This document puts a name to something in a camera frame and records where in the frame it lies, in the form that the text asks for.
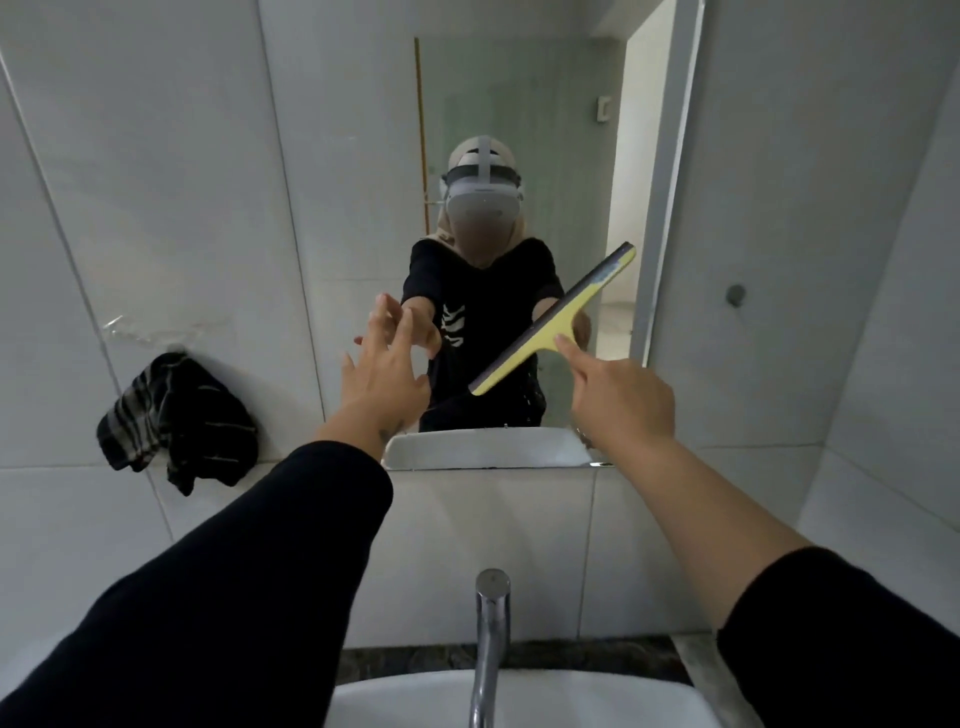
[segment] white tile wall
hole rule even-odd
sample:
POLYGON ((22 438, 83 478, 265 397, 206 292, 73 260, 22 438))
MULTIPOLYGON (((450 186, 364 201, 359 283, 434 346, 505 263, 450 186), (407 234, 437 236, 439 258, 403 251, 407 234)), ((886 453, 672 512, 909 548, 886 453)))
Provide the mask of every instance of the white tile wall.
POLYGON ((960 528, 958 202, 960 66, 828 439, 868 473, 960 528))
POLYGON ((0 471, 0 666, 71 629, 113 581, 170 545, 142 474, 0 471))
POLYGON ((110 342, 121 384, 185 338, 266 458, 303 442, 322 412, 256 3, 14 0, 0 47, 98 324, 157 341, 110 342))
MULTIPOLYGON (((707 449, 697 454, 781 520, 793 524, 820 448, 707 449)), ((633 486, 597 475, 581 634, 614 637, 708 627, 680 564, 633 486)))
POLYGON ((512 581, 512 639, 577 635, 594 469, 391 473, 347 646, 476 641, 474 581, 512 581))
POLYGON ((0 468, 101 463, 116 393, 1 85, 0 255, 0 468))
POLYGON ((941 519, 828 449, 799 528, 960 634, 960 533, 941 519))
POLYGON ((228 488, 216 480, 197 480, 193 493, 184 496, 167 481, 166 466, 151 464, 150 472, 156 483, 156 493, 163 506, 170 530, 175 539, 180 539, 211 516, 215 516, 228 505, 246 493, 264 475, 274 468, 275 463, 254 465, 247 475, 235 486, 228 488))
POLYGON ((708 9, 651 357, 688 444, 824 441, 958 35, 954 0, 708 9))

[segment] sink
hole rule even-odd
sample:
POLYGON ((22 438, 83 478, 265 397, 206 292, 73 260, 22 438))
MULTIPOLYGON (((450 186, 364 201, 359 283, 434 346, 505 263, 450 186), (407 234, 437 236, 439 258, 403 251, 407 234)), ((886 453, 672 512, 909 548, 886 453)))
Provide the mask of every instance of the sink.
MULTIPOLYGON (((326 728, 468 724, 472 670, 421 672, 342 685, 326 728)), ((572 670, 502 670, 497 728, 720 728, 706 700, 678 683, 572 670)))
POLYGON ((383 454, 389 471, 576 468, 591 457, 566 427, 488 427, 397 435, 383 454))

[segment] marble countertop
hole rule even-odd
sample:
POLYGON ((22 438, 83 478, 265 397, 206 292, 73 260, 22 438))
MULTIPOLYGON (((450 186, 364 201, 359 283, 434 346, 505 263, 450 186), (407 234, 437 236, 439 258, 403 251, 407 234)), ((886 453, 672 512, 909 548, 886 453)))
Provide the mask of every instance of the marble countertop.
MULTIPOLYGON (((345 649, 337 685, 412 672, 473 669, 475 662, 475 644, 345 649)), ((693 685, 669 637, 511 643, 503 668, 613 672, 693 685)))

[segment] striped towel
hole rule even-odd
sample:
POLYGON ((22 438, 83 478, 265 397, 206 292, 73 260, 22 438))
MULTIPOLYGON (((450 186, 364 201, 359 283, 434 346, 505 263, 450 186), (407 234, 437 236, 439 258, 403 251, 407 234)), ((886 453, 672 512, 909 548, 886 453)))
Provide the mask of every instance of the striped towel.
POLYGON ((185 496, 198 477, 234 486, 256 462, 256 426, 243 403, 183 352, 151 362, 97 425, 115 470, 139 473, 160 449, 167 479, 185 496))

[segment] faucet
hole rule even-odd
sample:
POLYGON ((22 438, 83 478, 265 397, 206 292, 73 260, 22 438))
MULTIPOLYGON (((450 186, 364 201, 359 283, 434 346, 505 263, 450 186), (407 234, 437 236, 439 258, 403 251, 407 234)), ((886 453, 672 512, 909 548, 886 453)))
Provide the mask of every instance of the faucet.
POLYGON ((470 728, 493 727, 496 676, 510 645, 510 577, 500 569, 477 576, 477 666, 470 728))

